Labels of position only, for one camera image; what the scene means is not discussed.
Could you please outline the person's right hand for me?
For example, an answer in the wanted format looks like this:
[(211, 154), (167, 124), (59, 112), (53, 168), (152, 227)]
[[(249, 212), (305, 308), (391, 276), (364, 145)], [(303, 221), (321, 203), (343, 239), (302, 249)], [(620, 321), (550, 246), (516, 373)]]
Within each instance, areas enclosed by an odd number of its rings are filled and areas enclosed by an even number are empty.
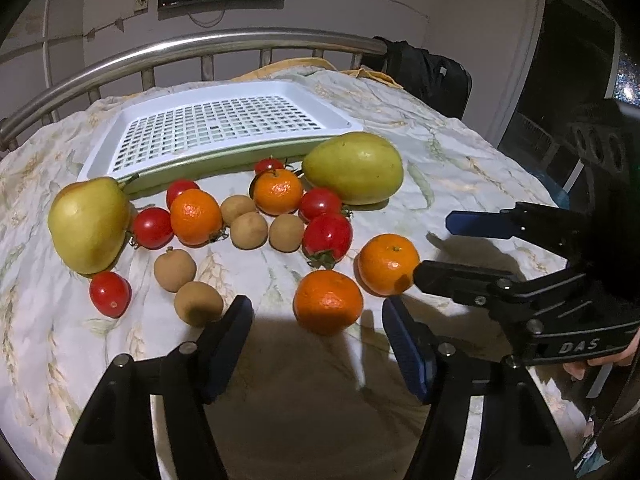
[(577, 380), (583, 380), (586, 374), (586, 370), (589, 367), (603, 366), (605, 364), (614, 364), (619, 366), (628, 366), (634, 359), (634, 355), (637, 352), (639, 343), (639, 334), (634, 335), (634, 339), (629, 346), (620, 353), (611, 354), (610, 356), (602, 356), (602, 358), (591, 359), (586, 362), (573, 362), (564, 363), (563, 370), (565, 370), (570, 376)]

